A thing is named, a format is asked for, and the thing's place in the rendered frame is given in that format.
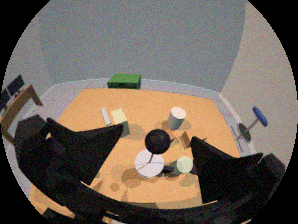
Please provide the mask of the glass coffee press with plunger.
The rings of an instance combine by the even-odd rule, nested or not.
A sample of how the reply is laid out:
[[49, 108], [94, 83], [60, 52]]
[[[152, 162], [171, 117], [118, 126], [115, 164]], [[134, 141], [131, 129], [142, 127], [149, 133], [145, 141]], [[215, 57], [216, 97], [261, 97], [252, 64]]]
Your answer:
[[165, 129], [154, 129], [146, 133], [145, 151], [141, 151], [136, 156], [136, 169], [138, 175], [144, 179], [157, 176], [158, 173], [169, 173], [174, 171], [174, 167], [164, 165], [164, 153], [170, 148], [172, 140]]

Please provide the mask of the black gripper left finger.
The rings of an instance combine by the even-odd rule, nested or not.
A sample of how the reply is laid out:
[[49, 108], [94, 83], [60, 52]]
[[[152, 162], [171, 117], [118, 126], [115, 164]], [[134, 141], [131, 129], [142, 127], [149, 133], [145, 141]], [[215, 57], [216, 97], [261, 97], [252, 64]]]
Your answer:
[[122, 136], [124, 127], [124, 124], [118, 123], [105, 128], [73, 132], [72, 129], [69, 131], [63, 124], [57, 123], [55, 119], [47, 119], [47, 123], [53, 139], [59, 141], [68, 152], [74, 168], [82, 177], [82, 183], [89, 186]]

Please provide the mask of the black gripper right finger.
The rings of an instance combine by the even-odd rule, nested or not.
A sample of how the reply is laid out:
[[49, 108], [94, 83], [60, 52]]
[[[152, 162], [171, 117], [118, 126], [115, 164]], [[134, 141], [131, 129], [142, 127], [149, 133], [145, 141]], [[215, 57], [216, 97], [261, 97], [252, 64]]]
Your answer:
[[192, 136], [190, 147], [192, 147], [190, 149], [192, 149], [193, 161], [196, 164], [202, 204], [216, 201], [218, 194], [234, 183], [243, 169], [258, 163], [263, 156], [263, 152], [258, 152], [245, 157], [231, 157], [196, 136]]

